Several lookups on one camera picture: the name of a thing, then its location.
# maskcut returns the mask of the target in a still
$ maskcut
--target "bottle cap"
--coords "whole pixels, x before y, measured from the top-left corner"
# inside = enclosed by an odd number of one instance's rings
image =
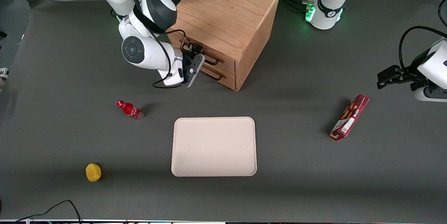
[[[126,103],[120,100],[116,103],[116,106],[118,106],[120,108],[124,108],[124,106],[126,106]]]

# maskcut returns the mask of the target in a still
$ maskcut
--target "gray table surface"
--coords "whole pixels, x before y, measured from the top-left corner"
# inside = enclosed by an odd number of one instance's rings
[[[376,74],[398,63],[414,25],[446,30],[441,0],[348,0],[318,31],[279,3],[271,38],[240,92],[205,76],[192,88],[153,89],[156,71],[120,53],[105,1],[32,1],[32,15],[0,95],[2,219],[71,199],[84,219],[184,221],[447,222],[446,104],[381,91]],[[438,36],[415,31],[407,63]],[[349,100],[371,98],[348,138],[330,129]],[[117,100],[145,111],[140,122]],[[176,178],[174,121],[250,116],[257,173]],[[104,179],[90,183],[89,162]],[[69,205],[46,218],[74,219]]]

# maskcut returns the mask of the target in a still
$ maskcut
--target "black metal handle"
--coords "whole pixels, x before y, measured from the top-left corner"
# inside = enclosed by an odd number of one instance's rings
[[[209,60],[205,60],[206,63],[208,63],[209,65],[215,66],[219,63],[219,59],[217,59],[214,63],[210,62]]]
[[[209,75],[209,74],[207,74],[207,73],[205,73],[203,71],[200,71],[200,73],[206,75],[207,77],[209,77],[209,78],[211,78],[211,79],[213,79],[214,81],[217,81],[217,82],[220,81],[222,79],[222,77],[223,77],[223,75],[220,75],[219,78],[216,78],[216,77],[211,76],[211,75]]]

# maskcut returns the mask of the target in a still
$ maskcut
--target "red box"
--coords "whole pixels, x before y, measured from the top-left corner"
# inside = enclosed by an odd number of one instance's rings
[[[348,136],[353,125],[356,123],[357,119],[359,119],[360,114],[362,114],[362,111],[368,101],[369,98],[362,94],[354,98],[354,100],[352,100],[349,104],[348,108],[345,109],[345,112],[343,112],[343,116],[332,129],[329,136],[335,141]]]

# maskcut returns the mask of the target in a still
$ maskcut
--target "wooden cabinet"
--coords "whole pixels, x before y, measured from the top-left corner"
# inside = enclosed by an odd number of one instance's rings
[[[203,46],[208,62],[202,71],[239,91],[270,38],[278,0],[181,0],[177,23],[187,41]],[[183,35],[169,34],[179,47]]]

